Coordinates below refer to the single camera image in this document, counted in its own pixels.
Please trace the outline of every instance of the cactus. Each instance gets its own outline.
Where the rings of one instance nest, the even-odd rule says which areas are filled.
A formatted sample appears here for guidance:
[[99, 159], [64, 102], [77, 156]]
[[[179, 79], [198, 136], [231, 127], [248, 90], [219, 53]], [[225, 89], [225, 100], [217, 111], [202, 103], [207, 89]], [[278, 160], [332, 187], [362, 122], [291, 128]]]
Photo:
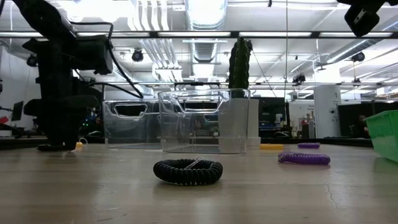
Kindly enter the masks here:
[[229, 59], [229, 88], [249, 88], [249, 60], [252, 45], [243, 37], [238, 38]]

